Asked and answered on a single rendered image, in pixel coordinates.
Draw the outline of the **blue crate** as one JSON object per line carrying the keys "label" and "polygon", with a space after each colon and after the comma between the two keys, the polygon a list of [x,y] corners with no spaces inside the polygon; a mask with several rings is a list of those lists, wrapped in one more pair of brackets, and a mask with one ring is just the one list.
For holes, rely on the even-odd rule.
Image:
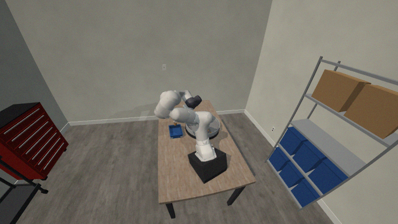
{"label": "blue crate", "polygon": [[[181,128],[181,124],[177,124],[175,125],[169,125],[169,134],[170,134],[170,138],[174,139],[174,138],[183,138],[183,132],[182,132],[182,128]],[[181,134],[182,132],[182,134]],[[180,135],[179,135],[180,134]]]}

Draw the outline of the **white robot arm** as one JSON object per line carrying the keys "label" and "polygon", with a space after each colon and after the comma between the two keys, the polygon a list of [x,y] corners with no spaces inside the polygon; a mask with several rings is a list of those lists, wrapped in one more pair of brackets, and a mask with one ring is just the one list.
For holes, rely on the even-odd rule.
{"label": "white robot arm", "polygon": [[[181,98],[185,102],[184,108],[174,108],[181,102]],[[208,137],[208,126],[212,122],[213,116],[208,111],[193,111],[201,101],[202,99],[198,95],[193,97],[188,90],[165,91],[160,95],[160,101],[154,113],[158,118],[168,119],[171,117],[176,122],[198,124],[195,131],[195,155],[201,161],[209,161],[217,157]]]}

